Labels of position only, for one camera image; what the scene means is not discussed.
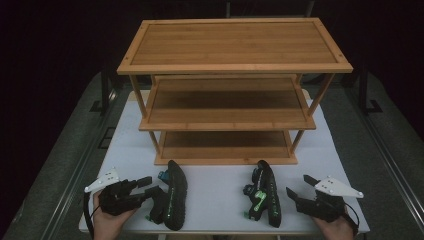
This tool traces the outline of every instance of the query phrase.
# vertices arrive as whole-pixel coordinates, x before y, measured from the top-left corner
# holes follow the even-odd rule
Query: black wall
[[[237,15],[276,15],[280,10],[290,14],[305,3],[238,0],[232,10]],[[0,4],[1,236],[85,87],[99,71],[115,71],[140,22],[223,18],[225,3],[9,0]],[[322,18],[354,67],[358,59],[366,62],[423,137],[422,1],[319,0],[313,16]]]

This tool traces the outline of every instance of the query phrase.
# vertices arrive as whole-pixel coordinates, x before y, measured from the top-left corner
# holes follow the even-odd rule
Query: wooden shelf
[[[315,129],[295,74],[155,76],[144,131]]]
[[[162,132],[155,164],[297,164],[287,131]]]

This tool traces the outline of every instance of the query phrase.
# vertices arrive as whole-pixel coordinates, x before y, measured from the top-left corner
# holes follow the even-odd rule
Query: floor
[[[318,84],[303,87],[313,98]],[[358,86],[345,88],[338,78],[321,107],[352,186],[365,193],[359,200],[371,231],[357,239],[424,239],[423,215],[413,214],[424,199],[424,143],[369,74],[368,99],[382,112],[365,116],[357,107]],[[141,81],[142,89],[149,89]],[[124,81],[112,90],[102,116],[92,111],[100,101],[100,74],[93,78],[69,118],[42,171],[4,239],[90,239],[78,230],[83,189],[97,176],[107,142],[132,88]],[[122,233],[119,239],[157,239],[157,235]],[[280,239],[322,239],[280,236]]]

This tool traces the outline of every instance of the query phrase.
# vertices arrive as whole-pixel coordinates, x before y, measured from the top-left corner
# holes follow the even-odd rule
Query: human hand
[[[344,217],[339,217],[333,222],[312,217],[326,240],[353,240],[353,229]]]
[[[93,209],[97,209],[93,214],[94,240],[113,240],[118,237],[124,223],[137,211],[137,209],[123,212],[118,216],[105,213],[99,207],[100,193],[101,191],[98,191],[93,196]]]

